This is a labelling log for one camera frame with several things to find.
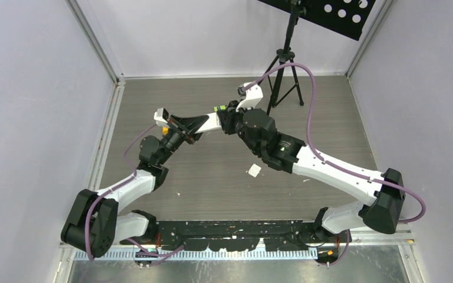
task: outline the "small white object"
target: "small white object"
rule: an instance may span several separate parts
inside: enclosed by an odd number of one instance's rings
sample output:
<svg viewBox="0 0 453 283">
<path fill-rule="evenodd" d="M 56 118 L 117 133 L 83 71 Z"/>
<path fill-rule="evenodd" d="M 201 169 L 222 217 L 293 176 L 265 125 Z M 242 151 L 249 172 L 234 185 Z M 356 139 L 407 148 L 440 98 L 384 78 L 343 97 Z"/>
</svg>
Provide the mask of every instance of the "small white object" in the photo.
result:
<svg viewBox="0 0 453 283">
<path fill-rule="evenodd" d="M 164 108 L 159 108 L 157 111 L 153 114 L 153 119 L 155 120 L 155 123 L 159 127 L 169 127 L 166 119 L 164 119 Z"/>
<path fill-rule="evenodd" d="M 247 173 L 253 177 L 256 178 L 256 176 L 258 176 L 258 174 L 260 173 L 261 171 L 261 167 L 259 167 L 258 165 L 256 164 L 253 164 L 251 166 L 251 168 L 249 168 L 249 171 L 247 171 Z"/>
</svg>

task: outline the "black bracket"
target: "black bracket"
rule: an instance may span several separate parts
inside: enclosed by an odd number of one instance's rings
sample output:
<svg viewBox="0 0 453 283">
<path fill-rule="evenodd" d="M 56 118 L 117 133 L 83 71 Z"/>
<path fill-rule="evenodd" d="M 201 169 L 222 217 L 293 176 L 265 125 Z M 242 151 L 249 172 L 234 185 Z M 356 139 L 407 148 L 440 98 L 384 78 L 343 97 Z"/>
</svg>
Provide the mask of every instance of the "black bracket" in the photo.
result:
<svg viewBox="0 0 453 283">
<path fill-rule="evenodd" d="M 194 144 L 201 137 L 202 133 L 195 134 L 204 123 L 209 119 L 207 115 L 196 117 L 178 117 L 169 115 L 169 112 L 163 108 L 162 118 L 167 121 L 170 129 L 179 134 L 184 141 Z"/>
<path fill-rule="evenodd" d="M 402 174 L 395 169 L 389 168 L 382 176 L 385 181 L 403 186 Z M 364 205 L 359 211 L 359 216 L 363 218 L 364 224 L 369 228 L 384 234 L 394 234 L 405 200 L 405 193 L 383 185 L 375 195 L 374 203 L 371 206 Z"/>
<path fill-rule="evenodd" d="M 84 189 L 75 198 L 70 209 L 67 221 L 61 231 L 61 240 L 82 251 L 86 251 L 84 240 L 84 227 L 87 211 L 93 202 L 98 198 L 96 192 Z M 95 207 L 89 222 L 90 225 L 90 247 L 95 258 L 103 256 L 112 246 L 116 233 L 117 209 L 119 203 L 113 199 L 102 199 Z"/>
<path fill-rule="evenodd" d="M 278 56 L 278 62 L 280 64 L 285 64 L 285 63 L 287 63 L 287 61 L 293 60 L 296 55 L 292 51 L 289 51 L 288 53 L 284 53 L 284 50 L 281 48 L 281 49 L 277 49 L 277 56 Z"/>
</svg>

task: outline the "tripod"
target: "tripod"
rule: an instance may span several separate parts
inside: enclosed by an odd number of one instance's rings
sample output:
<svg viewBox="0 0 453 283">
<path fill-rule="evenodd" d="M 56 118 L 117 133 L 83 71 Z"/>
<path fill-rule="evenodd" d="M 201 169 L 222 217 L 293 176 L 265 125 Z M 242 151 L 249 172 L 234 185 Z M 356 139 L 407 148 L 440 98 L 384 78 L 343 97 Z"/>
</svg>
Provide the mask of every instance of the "tripod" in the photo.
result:
<svg viewBox="0 0 453 283">
<path fill-rule="evenodd" d="M 293 37 L 294 26 L 297 25 L 299 17 L 303 16 L 306 13 L 306 9 L 305 9 L 305 7 L 300 7 L 299 5 L 297 5 L 298 1 L 292 0 L 290 2 L 291 2 L 291 15 L 289 17 L 289 24 L 287 25 L 287 31 L 285 32 L 284 48 L 277 50 L 277 56 L 275 56 L 275 59 L 270 64 L 270 66 L 268 67 L 266 72 L 268 72 L 270 69 L 273 68 L 273 66 L 275 65 L 277 60 L 280 65 L 287 63 L 287 61 L 294 63 L 295 55 L 294 55 L 294 52 L 291 51 L 291 47 L 290 47 L 291 37 Z M 294 85 L 287 91 L 287 93 L 284 96 L 282 96 L 282 98 L 280 100 L 278 100 L 278 93 L 280 92 L 280 84 L 282 83 L 282 76 L 284 75 L 284 68 L 279 69 L 277 71 L 277 76 L 275 78 L 275 83 L 274 83 L 273 87 L 272 87 L 272 82 L 270 80 L 270 76 L 268 76 L 268 82 L 270 84 L 270 90 L 272 92 L 272 95 L 270 96 L 270 103 L 268 104 L 267 115 L 270 115 L 270 109 L 272 107 L 275 108 L 277 105 L 279 105 L 284 100 L 284 98 L 286 98 L 291 93 L 291 91 L 294 88 L 296 88 L 296 90 L 298 91 L 298 96 L 300 98 L 300 105 L 301 106 L 304 105 L 303 98 L 301 97 L 301 90 L 300 90 L 300 83 L 298 81 L 298 75 L 296 74 L 296 68 L 294 66 L 292 66 L 292 69 L 293 69 Z"/>
</svg>

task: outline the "wire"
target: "wire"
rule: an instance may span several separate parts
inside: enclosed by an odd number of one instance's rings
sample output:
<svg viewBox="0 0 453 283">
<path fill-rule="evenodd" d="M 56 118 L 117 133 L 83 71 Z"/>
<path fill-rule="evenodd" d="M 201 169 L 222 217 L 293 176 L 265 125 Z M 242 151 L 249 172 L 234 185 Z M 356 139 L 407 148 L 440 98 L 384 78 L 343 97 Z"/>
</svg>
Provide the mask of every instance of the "wire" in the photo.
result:
<svg viewBox="0 0 453 283">
<path fill-rule="evenodd" d="M 318 245 L 318 246 L 310 246 L 310 245 L 308 245 L 308 244 L 307 244 L 307 246 L 308 246 L 309 248 L 319 248 L 319 247 L 321 247 L 321 246 L 323 246 L 323 245 L 325 245 L 325 244 L 326 244 L 326 243 L 323 242 L 323 243 L 321 243 L 321 244 Z"/>
<path fill-rule="evenodd" d="M 129 182 L 131 182 L 132 180 L 134 180 L 136 178 L 136 166 L 134 166 L 131 161 L 129 161 L 129 159 L 127 158 L 127 153 L 129 152 L 129 150 L 131 149 L 131 147 L 133 147 L 134 143 L 141 139 L 141 137 L 143 135 L 145 135 L 146 133 L 148 133 L 148 131 L 150 131 L 151 129 L 153 129 L 156 125 L 153 125 L 152 127 L 149 127 L 147 130 L 143 131 L 143 133 L 141 133 L 139 136 L 137 136 L 130 144 L 129 146 L 127 147 L 127 149 L 124 151 L 124 160 L 129 164 L 129 166 L 131 166 L 131 168 L 133 169 L 133 174 L 131 176 L 129 176 L 128 178 L 126 178 L 123 182 L 121 182 L 120 184 L 114 186 L 111 190 L 108 190 L 104 193 L 102 193 L 99 197 L 96 198 L 96 200 L 94 200 L 93 204 L 89 207 L 89 210 L 87 211 L 87 215 L 86 215 L 86 222 L 84 223 L 84 241 L 85 241 L 85 247 L 86 247 L 86 254 L 88 256 L 88 259 L 90 261 L 93 261 L 94 260 L 94 257 L 93 257 L 93 254 L 91 253 L 91 241 L 90 241 L 90 234 L 89 234 L 89 224 L 90 224 L 90 219 L 91 219 L 91 216 L 93 215 L 93 211 L 94 211 L 94 208 L 96 207 L 96 205 L 104 198 L 106 197 L 107 195 L 115 192 L 116 190 L 120 189 L 122 186 L 128 184 Z M 129 242 L 133 243 L 133 244 L 136 244 L 137 246 L 139 246 L 140 249 L 142 249 L 142 251 L 148 255 L 148 256 L 162 256 L 162 255 L 158 255 L 158 254 L 153 254 L 151 252 L 149 252 L 147 249 L 144 249 L 139 243 L 137 243 L 136 241 L 134 241 L 133 239 L 127 239 Z M 183 246 L 181 246 L 180 248 L 178 248 L 175 252 L 178 252 L 178 251 L 181 251 L 183 249 Z M 166 254 L 165 258 L 164 259 L 168 259 L 171 255 L 173 255 L 173 253 L 170 253 L 170 254 Z"/>
<path fill-rule="evenodd" d="M 310 76 L 310 80 L 311 80 L 311 100 L 310 100 L 310 111 L 308 112 L 308 120 L 307 120 L 307 125 L 306 125 L 306 138 L 307 138 L 307 141 L 308 141 L 308 146 L 310 148 L 310 150 L 313 152 L 313 154 L 315 156 L 317 156 L 317 158 L 322 161 L 322 163 L 324 164 L 328 164 L 329 166 L 339 170 L 339 171 L 342 171 L 342 172 L 345 172 L 349 175 L 352 175 L 352 176 L 355 176 L 355 177 L 358 177 L 360 179 L 364 179 L 364 180 L 367 180 L 367 181 L 370 181 L 372 178 L 369 177 L 369 176 L 366 176 L 366 175 L 363 175 L 363 174 L 359 174 L 359 173 L 356 173 L 356 172 L 353 172 L 351 170 L 348 170 L 346 168 L 343 168 L 337 164 L 334 164 L 333 162 L 331 161 L 327 161 L 327 160 L 324 160 L 324 158 L 322 156 L 320 156 L 320 154 L 318 153 L 317 149 L 315 148 L 315 145 L 313 144 L 313 142 L 311 141 L 311 137 L 310 137 L 310 124 L 311 124 L 311 115 L 313 114 L 313 108 L 315 106 L 315 100 L 316 100 L 316 96 L 317 96 L 317 83 L 315 81 L 315 77 L 313 76 L 313 74 L 311 73 L 310 69 L 308 69 L 305 65 L 302 65 L 302 64 L 299 64 L 299 63 L 294 63 L 294 62 L 290 62 L 290 63 L 285 63 L 285 64 L 281 64 L 275 68 L 273 68 L 272 70 L 269 70 L 267 71 L 265 74 L 263 74 L 260 78 L 258 78 L 257 80 L 255 80 L 254 82 L 248 84 L 247 86 L 244 87 L 244 90 L 248 90 L 250 89 L 251 87 L 255 86 L 256 84 L 258 84 L 260 81 L 264 80 L 266 77 L 268 77 L 270 74 L 272 74 L 273 72 L 279 70 L 279 69 L 282 69 L 282 68 L 285 68 L 285 67 L 298 67 L 298 68 L 302 68 L 303 70 L 306 71 L 306 73 L 308 73 L 308 75 Z M 421 217 L 424 216 L 424 214 L 426 213 L 426 204 L 424 202 L 424 200 L 418 195 L 416 194 L 415 192 L 411 191 L 410 189 L 407 189 L 403 186 L 399 186 L 397 184 L 394 184 L 392 182 L 388 182 L 388 181 L 384 181 L 384 180 L 379 180 L 379 179 L 372 179 L 373 182 L 375 183 L 379 183 L 379 184 L 382 184 L 382 185 L 386 185 L 386 186 L 390 186 L 390 187 L 393 187 L 397 190 L 400 190 L 400 191 L 403 191 L 409 195 L 411 195 L 413 198 L 415 198 L 419 204 L 421 205 L 421 211 L 419 212 L 418 215 L 416 215 L 415 217 L 412 217 L 412 218 L 409 218 L 409 219 L 401 219 L 399 220 L 400 223 L 409 223 L 409 222 L 413 222 L 413 221 L 417 221 L 419 220 Z M 349 243 L 350 243 L 350 230 L 347 230 L 346 231 L 346 245 L 344 246 L 344 250 L 343 252 L 340 254 L 340 256 L 338 257 L 337 260 L 335 260 L 334 262 L 332 263 L 328 263 L 329 266 L 333 266 L 335 264 L 337 264 L 339 261 L 341 261 L 341 259 L 343 258 L 343 256 L 346 254 L 346 252 L 348 251 L 348 246 L 349 246 Z"/>
<path fill-rule="evenodd" d="M 158 249 L 160 246 L 160 233 L 157 236 L 157 242 L 155 242 L 155 249 Z"/>
</svg>

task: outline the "floor panel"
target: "floor panel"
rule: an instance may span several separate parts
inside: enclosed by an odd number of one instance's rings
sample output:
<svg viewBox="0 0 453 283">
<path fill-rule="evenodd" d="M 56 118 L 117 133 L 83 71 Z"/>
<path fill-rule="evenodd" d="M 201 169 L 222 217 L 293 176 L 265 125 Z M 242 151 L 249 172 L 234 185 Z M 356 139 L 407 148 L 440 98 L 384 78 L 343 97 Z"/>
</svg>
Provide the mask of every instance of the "floor panel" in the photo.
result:
<svg viewBox="0 0 453 283">
<path fill-rule="evenodd" d="M 165 107 L 177 116 L 210 113 L 213 106 L 237 99 L 237 87 L 252 78 L 177 78 L 129 80 L 126 83 L 107 157 L 101 187 L 130 174 L 122 154 L 127 145 L 153 124 L 153 113 Z M 282 90 L 291 78 L 284 78 Z M 268 81 L 262 84 L 266 110 Z M 291 93 L 271 116 L 278 131 L 306 136 L 311 97 L 309 78 L 300 78 L 305 106 Z M 375 169 L 362 122 L 344 77 L 317 77 L 317 104 L 312 137 L 319 150 L 346 162 Z M 160 129 L 150 134 L 160 137 Z M 128 154 L 137 164 L 138 148 Z M 258 177 L 246 173 L 253 163 Z M 354 199 L 322 182 L 269 169 L 250 153 L 237 136 L 206 133 L 194 145 L 183 144 L 165 164 L 166 181 L 158 190 L 133 202 L 123 212 L 141 209 L 162 220 L 314 219 L 324 206 L 340 206 Z"/>
</svg>

